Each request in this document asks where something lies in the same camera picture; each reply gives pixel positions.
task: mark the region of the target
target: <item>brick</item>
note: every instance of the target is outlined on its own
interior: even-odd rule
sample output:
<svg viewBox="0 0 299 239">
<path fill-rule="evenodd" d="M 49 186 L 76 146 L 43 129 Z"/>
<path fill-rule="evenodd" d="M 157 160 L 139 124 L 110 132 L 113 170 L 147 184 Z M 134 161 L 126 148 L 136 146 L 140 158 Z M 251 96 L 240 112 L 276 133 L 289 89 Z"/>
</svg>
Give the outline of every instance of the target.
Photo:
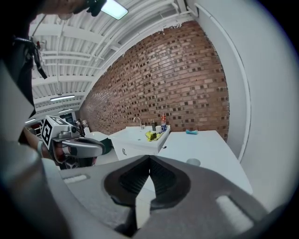
<svg viewBox="0 0 299 239">
<path fill-rule="evenodd" d="M 185 22 L 143 39 L 117 59 L 89 92 L 79 114 L 92 131 L 112 134 L 136 126 L 136 116 L 150 125 L 148 119 L 159 122 L 161 113 L 171 113 L 167 122 L 173 132 L 217 130 L 226 140 L 229 101 L 221 70 L 200 26 Z"/>
</svg>

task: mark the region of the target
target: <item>chrome faucet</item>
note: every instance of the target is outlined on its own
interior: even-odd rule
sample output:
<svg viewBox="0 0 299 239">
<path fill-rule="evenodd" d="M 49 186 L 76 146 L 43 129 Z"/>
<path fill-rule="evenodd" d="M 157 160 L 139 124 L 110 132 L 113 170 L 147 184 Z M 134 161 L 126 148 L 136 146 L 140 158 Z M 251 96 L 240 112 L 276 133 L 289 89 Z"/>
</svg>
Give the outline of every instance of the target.
<svg viewBox="0 0 299 239">
<path fill-rule="evenodd" d="M 140 119 L 139 117 L 135 117 L 133 121 L 135 122 L 135 119 L 136 119 L 136 118 L 139 119 L 140 128 L 141 128 L 141 129 L 144 129 L 144 126 L 142 125 L 142 123 L 141 123 L 141 119 Z"/>
</svg>

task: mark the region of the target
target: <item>white sink basin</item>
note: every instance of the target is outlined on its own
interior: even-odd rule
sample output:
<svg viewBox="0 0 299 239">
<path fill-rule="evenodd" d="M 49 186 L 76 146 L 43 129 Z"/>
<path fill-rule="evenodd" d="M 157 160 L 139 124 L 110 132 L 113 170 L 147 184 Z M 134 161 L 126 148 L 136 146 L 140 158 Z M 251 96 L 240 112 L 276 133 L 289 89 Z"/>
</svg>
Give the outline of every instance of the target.
<svg viewBox="0 0 299 239">
<path fill-rule="evenodd" d="M 166 132 L 157 141 L 148 141 L 145 133 L 151 131 L 151 126 L 144 129 L 140 127 L 126 127 L 110 135 L 114 149 L 119 160 L 124 160 L 138 155 L 157 155 L 169 136 L 171 127 L 167 126 Z"/>
</svg>

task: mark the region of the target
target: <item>ceiling light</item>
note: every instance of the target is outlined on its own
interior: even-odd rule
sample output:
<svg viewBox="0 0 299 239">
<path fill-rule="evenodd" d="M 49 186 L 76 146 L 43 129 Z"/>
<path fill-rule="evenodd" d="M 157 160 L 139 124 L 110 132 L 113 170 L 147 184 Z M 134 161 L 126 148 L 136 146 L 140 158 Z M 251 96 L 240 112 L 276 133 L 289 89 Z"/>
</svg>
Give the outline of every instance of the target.
<svg viewBox="0 0 299 239">
<path fill-rule="evenodd" d="M 50 99 L 50 101 L 56 101 L 56 100 L 61 100 L 61 99 L 69 99 L 69 98 L 74 98 L 74 95 L 67 95 L 67 96 L 59 96 L 59 97 L 55 97 Z"/>
<path fill-rule="evenodd" d="M 72 110 L 72 109 L 62 110 L 62 111 L 59 111 L 58 113 L 63 113 L 63 112 L 69 111 L 69 110 Z"/>
<path fill-rule="evenodd" d="M 36 120 L 36 119 L 28 120 L 28 121 L 25 122 L 25 124 L 30 123 L 30 122 L 32 122 L 34 120 Z"/>
<path fill-rule="evenodd" d="M 101 11 L 114 17 L 116 20 L 121 19 L 128 13 L 126 8 L 114 0 L 107 0 Z"/>
</svg>

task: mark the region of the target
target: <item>white table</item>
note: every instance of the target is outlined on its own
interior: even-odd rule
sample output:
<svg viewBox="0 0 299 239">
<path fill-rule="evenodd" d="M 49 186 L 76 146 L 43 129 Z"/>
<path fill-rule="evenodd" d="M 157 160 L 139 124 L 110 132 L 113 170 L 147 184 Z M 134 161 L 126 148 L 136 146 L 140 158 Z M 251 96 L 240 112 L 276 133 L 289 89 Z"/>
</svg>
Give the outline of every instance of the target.
<svg viewBox="0 0 299 239">
<path fill-rule="evenodd" d="M 249 194 L 253 192 L 239 161 L 217 131 L 170 133 L 158 156 L 181 162 L 198 159 L 200 167 L 219 173 Z"/>
</svg>

